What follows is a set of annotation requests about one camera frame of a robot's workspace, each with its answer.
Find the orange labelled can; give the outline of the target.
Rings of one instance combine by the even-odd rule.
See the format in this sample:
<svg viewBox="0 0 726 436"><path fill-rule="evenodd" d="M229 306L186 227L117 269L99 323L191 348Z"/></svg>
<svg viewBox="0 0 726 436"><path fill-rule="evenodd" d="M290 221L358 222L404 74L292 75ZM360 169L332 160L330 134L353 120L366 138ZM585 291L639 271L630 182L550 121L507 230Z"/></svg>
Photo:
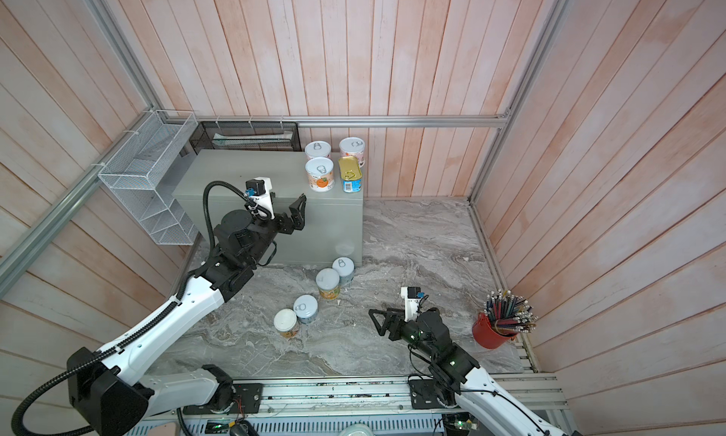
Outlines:
<svg viewBox="0 0 726 436"><path fill-rule="evenodd" d="M334 163L327 157L316 157L307 161L308 183L315 192L327 192L335 185Z"/></svg>

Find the pink labelled can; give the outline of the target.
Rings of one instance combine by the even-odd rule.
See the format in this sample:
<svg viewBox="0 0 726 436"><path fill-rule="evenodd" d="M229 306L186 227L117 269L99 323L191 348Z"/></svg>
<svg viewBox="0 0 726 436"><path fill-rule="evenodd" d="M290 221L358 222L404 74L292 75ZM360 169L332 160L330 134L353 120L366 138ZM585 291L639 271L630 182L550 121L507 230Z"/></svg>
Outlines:
<svg viewBox="0 0 726 436"><path fill-rule="evenodd" d="M330 158L332 148L326 141L312 141L306 145L304 152L309 160L315 158Z"/></svg>

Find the gold rectangular sardine tin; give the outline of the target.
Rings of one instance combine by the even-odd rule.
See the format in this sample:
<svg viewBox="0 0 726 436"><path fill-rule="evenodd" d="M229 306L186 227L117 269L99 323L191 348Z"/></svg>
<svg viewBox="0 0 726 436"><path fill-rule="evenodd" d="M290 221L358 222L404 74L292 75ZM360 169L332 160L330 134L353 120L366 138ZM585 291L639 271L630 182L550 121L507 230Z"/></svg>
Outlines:
<svg viewBox="0 0 726 436"><path fill-rule="evenodd" d="M343 156L338 160L343 191L357 193L362 190L362 171L357 158Z"/></svg>

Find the yellow can plastic lid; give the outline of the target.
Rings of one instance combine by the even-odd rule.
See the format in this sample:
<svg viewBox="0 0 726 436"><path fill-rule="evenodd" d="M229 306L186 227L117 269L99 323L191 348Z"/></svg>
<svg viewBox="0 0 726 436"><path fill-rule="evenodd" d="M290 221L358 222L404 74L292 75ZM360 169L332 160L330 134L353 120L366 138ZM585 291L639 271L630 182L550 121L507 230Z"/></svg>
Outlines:
<svg viewBox="0 0 726 436"><path fill-rule="evenodd" d="M335 300L340 295L340 275L332 268L319 271L316 284L320 296L324 299Z"/></svg>

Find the pink can front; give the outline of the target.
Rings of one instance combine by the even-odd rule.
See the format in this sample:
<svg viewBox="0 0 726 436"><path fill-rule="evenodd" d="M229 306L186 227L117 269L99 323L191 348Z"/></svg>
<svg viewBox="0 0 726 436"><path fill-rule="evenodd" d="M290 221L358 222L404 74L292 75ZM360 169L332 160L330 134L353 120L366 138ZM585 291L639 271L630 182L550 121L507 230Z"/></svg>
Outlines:
<svg viewBox="0 0 726 436"><path fill-rule="evenodd" d="M359 137L346 137L338 144L342 156L354 157L359 167L365 166L366 143Z"/></svg>

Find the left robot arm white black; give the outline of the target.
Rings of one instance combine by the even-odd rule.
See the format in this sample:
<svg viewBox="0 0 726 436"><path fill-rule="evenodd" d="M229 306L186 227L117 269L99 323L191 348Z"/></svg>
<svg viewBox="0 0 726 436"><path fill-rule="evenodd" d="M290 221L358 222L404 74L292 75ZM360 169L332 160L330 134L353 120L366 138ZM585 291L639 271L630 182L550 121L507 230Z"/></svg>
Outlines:
<svg viewBox="0 0 726 436"><path fill-rule="evenodd" d="M96 351L79 349L67 369L26 397L11 418L16 435L32 431L24 419L29 408L62 383L70 405L86 421L77 435L124 435L149 415L202 407L224 413L234 406L236 387L212 364L186 374L151 377L149 367L183 334L229 302L276 255L275 238L306 226L306 195L286 213L273 210L271 180L256 178L240 189L224 181L202 192L202 213L210 252L204 264L188 272L177 292L126 334Z"/></svg>

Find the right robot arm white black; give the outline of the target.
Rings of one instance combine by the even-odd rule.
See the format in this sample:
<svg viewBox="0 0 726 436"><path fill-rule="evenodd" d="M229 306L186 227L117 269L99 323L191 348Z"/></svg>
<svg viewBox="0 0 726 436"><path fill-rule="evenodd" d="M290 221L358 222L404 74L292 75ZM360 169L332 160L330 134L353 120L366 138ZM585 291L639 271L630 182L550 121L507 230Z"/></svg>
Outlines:
<svg viewBox="0 0 726 436"><path fill-rule="evenodd" d="M401 309L371 309L380 336L404 341L425 355L438 400L455 403L495 435L563 435L565 432L525 407L451 339L438 309L407 320Z"/></svg>

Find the teal labelled can near cabinet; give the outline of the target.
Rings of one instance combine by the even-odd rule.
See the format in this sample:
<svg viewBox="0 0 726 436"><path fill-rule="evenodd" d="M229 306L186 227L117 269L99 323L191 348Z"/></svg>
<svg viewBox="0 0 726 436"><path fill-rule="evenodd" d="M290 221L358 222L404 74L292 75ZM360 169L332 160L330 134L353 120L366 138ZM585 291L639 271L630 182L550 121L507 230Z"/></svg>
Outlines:
<svg viewBox="0 0 726 436"><path fill-rule="evenodd" d="M344 256L337 258L333 262L332 268L340 276L340 285L344 286L353 281L355 277L355 263L351 258L345 258Z"/></svg>

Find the blue labelled can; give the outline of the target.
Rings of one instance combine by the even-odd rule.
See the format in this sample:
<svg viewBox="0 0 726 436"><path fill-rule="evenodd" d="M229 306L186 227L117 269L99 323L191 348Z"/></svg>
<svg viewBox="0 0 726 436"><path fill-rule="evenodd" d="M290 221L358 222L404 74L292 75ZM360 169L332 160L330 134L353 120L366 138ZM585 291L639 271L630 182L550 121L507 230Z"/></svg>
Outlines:
<svg viewBox="0 0 726 436"><path fill-rule="evenodd" d="M319 303L313 295L301 295L296 299L293 310L301 324L310 324L318 315Z"/></svg>

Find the amber jar white lid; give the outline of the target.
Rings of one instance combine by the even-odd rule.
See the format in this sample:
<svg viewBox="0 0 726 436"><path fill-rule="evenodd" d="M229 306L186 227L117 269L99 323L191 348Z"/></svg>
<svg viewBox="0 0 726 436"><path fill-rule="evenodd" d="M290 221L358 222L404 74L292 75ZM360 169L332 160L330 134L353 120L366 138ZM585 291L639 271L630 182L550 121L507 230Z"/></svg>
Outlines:
<svg viewBox="0 0 726 436"><path fill-rule="evenodd" d="M299 332L299 320L293 309L281 309L273 319L275 329L286 339L295 337Z"/></svg>

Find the red pencil holder cup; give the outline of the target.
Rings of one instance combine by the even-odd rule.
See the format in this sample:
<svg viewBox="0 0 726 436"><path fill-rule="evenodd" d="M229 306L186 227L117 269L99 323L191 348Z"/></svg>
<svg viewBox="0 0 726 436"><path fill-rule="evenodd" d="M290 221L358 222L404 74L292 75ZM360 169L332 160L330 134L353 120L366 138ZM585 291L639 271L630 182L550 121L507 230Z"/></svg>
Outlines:
<svg viewBox="0 0 726 436"><path fill-rule="evenodd" d="M533 332L537 320L527 298L509 290L499 290L487 295L484 309L478 313L472 327L472 335L480 346L493 350L520 334Z"/></svg>

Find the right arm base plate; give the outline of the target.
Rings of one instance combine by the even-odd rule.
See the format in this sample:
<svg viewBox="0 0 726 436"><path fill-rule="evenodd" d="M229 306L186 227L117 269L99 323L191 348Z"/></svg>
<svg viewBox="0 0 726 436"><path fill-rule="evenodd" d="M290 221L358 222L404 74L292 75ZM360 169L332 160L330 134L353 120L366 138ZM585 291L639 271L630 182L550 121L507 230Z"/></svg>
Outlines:
<svg viewBox="0 0 726 436"><path fill-rule="evenodd" d="M488 391L462 390L460 394L446 388L435 379L410 375L406 378L410 388L410 404L414 410L459 409L457 399L463 396L483 396Z"/></svg>

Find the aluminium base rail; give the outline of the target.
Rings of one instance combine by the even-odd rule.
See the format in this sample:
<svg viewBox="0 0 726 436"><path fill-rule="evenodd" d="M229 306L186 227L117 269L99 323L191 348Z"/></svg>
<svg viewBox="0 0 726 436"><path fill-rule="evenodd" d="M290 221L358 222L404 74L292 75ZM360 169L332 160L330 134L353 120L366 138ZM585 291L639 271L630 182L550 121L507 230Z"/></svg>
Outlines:
<svg viewBox="0 0 726 436"><path fill-rule="evenodd" d="M447 413L460 409L414 410L410 388L402 377L302 377L301 379L238 379L234 384L262 383L260 410L251 417L293 417ZM563 424L569 406L553 374L494 374L493 379L523 405Z"/></svg>

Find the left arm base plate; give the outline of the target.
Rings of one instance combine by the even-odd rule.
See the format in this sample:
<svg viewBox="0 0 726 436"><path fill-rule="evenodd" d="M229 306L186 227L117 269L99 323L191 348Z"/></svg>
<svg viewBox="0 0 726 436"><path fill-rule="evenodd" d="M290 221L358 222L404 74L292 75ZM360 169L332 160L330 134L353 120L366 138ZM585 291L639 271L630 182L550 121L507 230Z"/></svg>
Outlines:
<svg viewBox="0 0 726 436"><path fill-rule="evenodd" d="M240 383L224 386L221 392L215 393L210 403L183 407L183 413L186 415L255 414L260 410L263 388L262 383Z"/></svg>

